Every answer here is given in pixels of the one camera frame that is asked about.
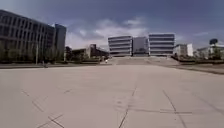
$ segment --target tall building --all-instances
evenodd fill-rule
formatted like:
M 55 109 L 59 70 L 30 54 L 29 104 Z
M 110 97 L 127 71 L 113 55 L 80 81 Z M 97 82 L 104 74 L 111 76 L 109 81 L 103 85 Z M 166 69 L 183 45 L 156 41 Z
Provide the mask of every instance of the tall building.
M 149 49 L 151 56 L 169 56 L 173 54 L 174 34 L 150 34 Z
M 5 56 L 13 51 L 16 60 L 38 60 L 64 54 L 66 28 L 0 10 L 0 47 Z
M 135 37 L 133 38 L 132 45 L 133 56 L 148 56 L 149 45 L 146 37 Z
M 187 56 L 187 44 L 177 44 L 174 47 L 174 55 L 176 56 Z
M 58 54 L 63 56 L 65 49 L 65 37 L 66 37 L 66 27 L 55 24 L 55 47 L 58 50 Z
M 108 38 L 111 56 L 132 56 L 132 37 L 120 36 Z

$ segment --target sky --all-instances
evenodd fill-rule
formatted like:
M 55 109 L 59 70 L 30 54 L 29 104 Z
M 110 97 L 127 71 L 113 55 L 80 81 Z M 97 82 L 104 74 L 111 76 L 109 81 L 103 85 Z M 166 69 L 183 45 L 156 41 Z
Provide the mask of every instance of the sky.
M 204 47 L 211 38 L 224 44 L 223 0 L 0 0 L 0 9 L 67 27 L 74 49 L 107 38 L 174 33 L 176 44 Z

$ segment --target distant building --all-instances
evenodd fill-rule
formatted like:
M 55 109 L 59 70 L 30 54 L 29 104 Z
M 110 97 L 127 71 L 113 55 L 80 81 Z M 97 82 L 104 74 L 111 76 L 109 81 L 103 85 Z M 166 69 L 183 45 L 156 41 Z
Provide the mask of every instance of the distant building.
M 174 47 L 174 55 L 177 56 L 193 56 L 192 44 L 177 44 Z
M 149 45 L 146 37 L 135 37 L 133 38 L 132 45 L 133 56 L 148 56 Z
M 0 45 L 4 55 L 14 52 L 16 60 L 46 59 L 61 56 L 63 59 L 66 28 L 48 24 L 0 10 Z
M 99 58 L 107 58 L 109 56 L 109 51 L 104 50 L 100 47 L 97 47 L 96 44 L 90 44 L 86 48 L 81 48 L 81 49 L 74 49 L 73 54 L 75 55 L 74 58 L 94 58 L 94 57 L 99 57 Z
M 216 45 L 217 48 L 220 50 L 221 58 L 224 59 L 224 45 Z M 201 58 L 201 59 L 209 59 L 209 55 L 214 53 L 213 46 L 208 46 L 204 48 L 199 48 L 196 51 L 194 51 L 194 56 Z
M 170 56 L 173 54 L 175 43 L 174 34 L 150 34 L 150 56 Z
M 132 37 L 120 36 L 108 38 L 111 56 L 132 56 Z
M 194 52 L 193 44 L 187 44 L 187 55 L 194 56 L 193 52 Z

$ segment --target cloud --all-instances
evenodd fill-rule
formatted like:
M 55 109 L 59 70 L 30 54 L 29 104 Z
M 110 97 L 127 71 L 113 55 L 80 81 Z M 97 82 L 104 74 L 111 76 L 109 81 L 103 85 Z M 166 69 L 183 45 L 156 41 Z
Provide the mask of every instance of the cloud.
M 85 27 L 85 25 L 76 27 L 67 33 L 66 45 L 72 48 L 82 48 L 89 44 L 97 44 L 106 47 L 108 37 L 113 36 L 147 36 L 149 28 L 145 26 L 143 18 L 134 18 L 125 20 L 123 22 L 116 22 L 110 19 L 99 20 L 92 23 L 92 27 Z
M 195 33 L 194 36 L 206 36 L 206 35 L 209 35 L 211 33 L 212 33 L 211 31 L 208 31 L 208 32 L 199 32 L 199 33 Z

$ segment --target paved ground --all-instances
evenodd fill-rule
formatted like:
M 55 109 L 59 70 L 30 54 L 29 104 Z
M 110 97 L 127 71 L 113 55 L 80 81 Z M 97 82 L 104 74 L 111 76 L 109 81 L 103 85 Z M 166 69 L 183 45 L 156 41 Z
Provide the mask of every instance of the paved ground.
M 0 70 L 0 128 L 223 128 L 224 76 L 150 65 Z

